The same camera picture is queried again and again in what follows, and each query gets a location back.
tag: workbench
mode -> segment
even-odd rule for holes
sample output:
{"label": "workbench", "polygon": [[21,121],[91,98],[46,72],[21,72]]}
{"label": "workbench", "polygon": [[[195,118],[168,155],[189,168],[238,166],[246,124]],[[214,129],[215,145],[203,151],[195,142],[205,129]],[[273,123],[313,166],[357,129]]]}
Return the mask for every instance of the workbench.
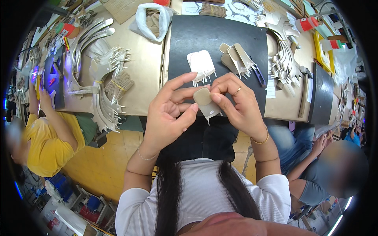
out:
{"label": "workbench", "polygon": [[[281,14],[286,15],[283,7],[277,4],[271,4],[274,11],[279,11]],[[170,7],[181,13],[182,0],[172,0]],[[99,5],[95,12],[98,12],[96,18],[104,17],[105,19],[113,18],[112,15],[102,6]],[[128,66],[126,71],[130,74],[130,78],[134,80],[134,86],[129,89],[125,96],[120,101],[120,105],[125,106],[125,115],[132,116],[146,116],[148,112],[149,103],[156,96],[161,86],[167,81],[168,78],[168,61],[169,61],[169,46],[170,46],[170,28],[168,33],[161,43],[151,42],[145,37],[128,30],[128,26],[135,20],[135,15],[128,19],[125,23],[119,25],[117,21],[110,26],[115,28],[115,33],[112,36],[106,37],[105,40],[109,43],[110,47],[123,47],[131,49],[131,61],[126,62]],[[48,35],[45,36],[39,43],[40,48],[43,47]],[[307,67],[312,72],[311,63],[314,62],[316,51],[314,46],[313,31],[301,33],[297,39],[300,50],[295,52],[295,60],[299,65]],[[272,56],[277,53],[276,40],[267,34],[268,42],[268,55]],[[42,53],[40,66],[43,66],[46,57],[46,51]],[[80,84],[89,86],[93,84],[93,79],[88,75],[91,58],[82,57],[82,81]],[[265,117],[280,120],[292,120],[298,122],[307,122],[310,103],[306,102],[304,116],[298,117],[299,107],[302,98],[303,79],[299,79],[301,87],[293,86],[295,97],[293,97],[288,90],[277,90],[276,98],[267,98],[265,107]],[[72,112],[87,112],[92,113],[92,95],[84,94],[82,98],[67,93],[68,85],[64,83],[64,99],[65,107],[61,111]]]}

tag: hammer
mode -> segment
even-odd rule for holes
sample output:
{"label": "hammer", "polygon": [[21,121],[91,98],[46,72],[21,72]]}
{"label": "hammer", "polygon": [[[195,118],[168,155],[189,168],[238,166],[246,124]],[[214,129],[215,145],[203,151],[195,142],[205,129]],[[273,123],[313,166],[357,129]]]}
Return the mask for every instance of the hammer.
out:
{"label": "hammer", "polygon": [[310,70],[304,66],[301,66],[301,72],[303,74],[303,92],[302,92],[302,100],[301,100],[301,106],[299,107],[299,114],[298,117],[302,118],[305,112],[305,105],[307,101],[308,96],[308,79],[312,79],[312,75],[310,73]]}

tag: tiled floor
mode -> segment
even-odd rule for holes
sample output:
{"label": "tiled floor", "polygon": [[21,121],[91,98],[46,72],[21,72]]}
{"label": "tiled floor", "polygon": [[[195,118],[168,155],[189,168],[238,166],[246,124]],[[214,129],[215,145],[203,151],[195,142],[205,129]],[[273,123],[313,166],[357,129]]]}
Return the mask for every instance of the tiled floor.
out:
{"label": "tiled floor", "polygon": [[[123,175],[131,155],[143,141],[143,133],[121,130],[121,133],[107,134],[108,142],[101,148],[85,147],[63,167],[63,172],[87,191],[105,198],[119,200],[123,186]],[[249,137],[239,132],[234,143],[235,160],[232,164],[243,171],[250,145]],[[245,176],[256,183],[255,160],[249,157]]]}

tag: yellow shirt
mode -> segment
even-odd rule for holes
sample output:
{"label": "yellow shirt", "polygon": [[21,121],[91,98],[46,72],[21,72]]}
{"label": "yellow shirt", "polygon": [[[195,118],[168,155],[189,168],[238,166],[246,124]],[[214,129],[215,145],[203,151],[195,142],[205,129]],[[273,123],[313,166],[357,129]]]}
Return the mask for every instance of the yellow shirt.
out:
{"label": "yellow shirt", "polygon": [[77,150],[74,151],[68,142],[63,142],[58,138],[47,117],[38,119],[35,114],[30,114],[26,124],[27,140],[31,140],[28,168],[42,177],[54,176],[85,146],[84,136],[75,115],[64,112],[57,113],[71,128],[77,140]]}

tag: fingernail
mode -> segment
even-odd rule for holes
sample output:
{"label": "fingernail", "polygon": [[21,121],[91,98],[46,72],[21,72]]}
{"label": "fingernail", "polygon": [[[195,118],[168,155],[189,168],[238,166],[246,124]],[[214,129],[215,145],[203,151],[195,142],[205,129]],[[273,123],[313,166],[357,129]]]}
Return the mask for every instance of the fingernail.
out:
{"label": "fingernail", "polygon": [[220,98],[219,95],[216,94],[216,93],[213,93],[213,94],[211,95],[211,99],[212,99],[215,103],[220,103],[220,101],[221,101],[221,98]]}
{"label": "fingernail", "polygon": [[190,108],[193,109],[193,111],[198,112],[198,104],[197,103],[193,103],[192,105],[190,105]]}

